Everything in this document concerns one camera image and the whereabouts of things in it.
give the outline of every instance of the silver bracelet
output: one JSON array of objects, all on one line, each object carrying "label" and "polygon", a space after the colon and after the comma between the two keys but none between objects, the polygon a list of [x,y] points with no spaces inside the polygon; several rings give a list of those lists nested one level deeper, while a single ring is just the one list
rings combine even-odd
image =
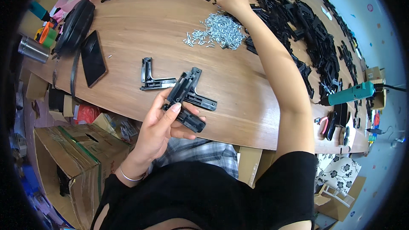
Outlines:
[{"label": "silver bracelet", "polygon": [[121,171],[121,173],[122,173],[122,176],[124,176],[124,178],[126,178],[127,180],[129,180],[129,181],[140,181],[140,180],[142,180],[143,178],[144,178],[144,176],[145,176],[145,173],[141,176],[141,178],[139,178],[139,179],[131,179],[131,178],[128,178],[127,176],[125,176],[125,174],[124,174],[124,172],[122,171],[122,163],[121,163],[121,165],[120,165],[120,171]]}]

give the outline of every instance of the round metal object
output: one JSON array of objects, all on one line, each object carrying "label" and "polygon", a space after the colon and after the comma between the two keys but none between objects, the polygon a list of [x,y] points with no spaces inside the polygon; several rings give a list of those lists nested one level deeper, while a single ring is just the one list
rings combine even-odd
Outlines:
[{"label": "round metal object", "polygon": [[32,38],[23,36],[18,45],[18,52],[35,59],[41,63],[46,63],[50,56],[50,49],[44,47]]},{"label": "round metal object", "polygon": [[343,128],[340,132],[340,146],[346,147],[348,146],[349,140],[349,126]]}]

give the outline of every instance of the wooden table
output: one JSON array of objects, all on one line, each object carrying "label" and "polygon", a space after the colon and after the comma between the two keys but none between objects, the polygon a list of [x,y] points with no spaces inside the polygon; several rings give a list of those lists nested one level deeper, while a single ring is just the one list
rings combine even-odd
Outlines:
[{"label": "wooden table", "polygon": [[[352,51],[336,20],[330,21],[321,11],[321,0],[306,2],[323,21],[328,33],[334,35],[335,45],[344,40],[353,54],[354,63],[360,70],[359,58]],[[182,40],[186,32],[203,29],[199,23],[210,13],[216,13],[211,2],[205,0],[111,0],[95,4],[95,19],[91,31],[96,29],[101,38],[108,74],[93,88],[85,82],[84,71],[79,62],[76,76],[76,96],[94,105],[136,120],[143,120],[158,91],[141,91],[141,60],[153,58],[153,77],[179,78],[183,71],[197,67],[203,70],[197,92],[218,102],[215,111],[202,110],[207,117],[206,128],[199,137],[231,144],[276,149],[279,129],[279,105],[271,90],[257,55],[240,46],[236,51],[204,46],[189,47]],[[291,40],[295,56],[311,65],[303,41]],[[25,66],[48,82],[52,82],[54,60],[46,64],[27,59]],[[58,64],[56,86],[69,92],[72,58],[62,58]],[[340,78],[345,85],[352,79],[340,61]],[[359,71],[358,82],[363,81]],[[315,90],[312,103],[318,102],[319,75],[313,69],[309,76]],[[313,118],[323,117],[333,107],[313,106]],[[353,103],[349,106],[354,114]],[[357,132],[352,151],[366,151],[366,109],[360,107],[361,130]],[[337,147],[340,128],[333,140],[320,135],[322,127],[314,125],[317,153],[339,153]]]}]

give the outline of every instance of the hand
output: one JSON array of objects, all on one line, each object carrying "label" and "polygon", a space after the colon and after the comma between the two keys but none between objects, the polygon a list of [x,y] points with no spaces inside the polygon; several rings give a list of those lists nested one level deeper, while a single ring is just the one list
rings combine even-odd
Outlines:
[{"label": "hand", "polygon": [[217,0],[217,4],[238,20],[244,17],[247,13],[253,12],[249,0]]},{"label": "hand", "polygon": [[[166,112],[162,110],[165,99],[171,90],[172,88],[168,88],[158,93],[152,103],[151,109],[146,114],[134,149],[137,156],[142,160],[153,161],[162,156],[166,151],[170,137],[186,138],[189,140],[196,138],[193,131],[180,122],[175,121],[181,108],[179,102],[172,105]],[[192,104],[184,102],[183,106],[192,114],[199,114],[199,110]],[[200,118],[203,121],[206,120],[204,116],[200,116]]]}]

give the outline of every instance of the teal power tool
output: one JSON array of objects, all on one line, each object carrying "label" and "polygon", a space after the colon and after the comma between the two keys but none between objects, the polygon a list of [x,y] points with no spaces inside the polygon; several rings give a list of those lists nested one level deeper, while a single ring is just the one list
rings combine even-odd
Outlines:
[{"label": "teal power tool", "polygon": [[371,81],[366,81],[346,90],[325,96],[318,104],[333,106],[345,102],[365,99],[371,97],[375,92],[383,91],[384,87],[406,92],[406,89],[403,88],[393,87],[387,84],[373,84]]},{"label": "teal power tool", "polygon": [[30,3],[30,12],[34,13],[35,16],[37,16],[40,20],[49,22],[51,17],[50,14],[48,13],[47,10],[44,9],[39,3],[36,1],[32,1]]}]

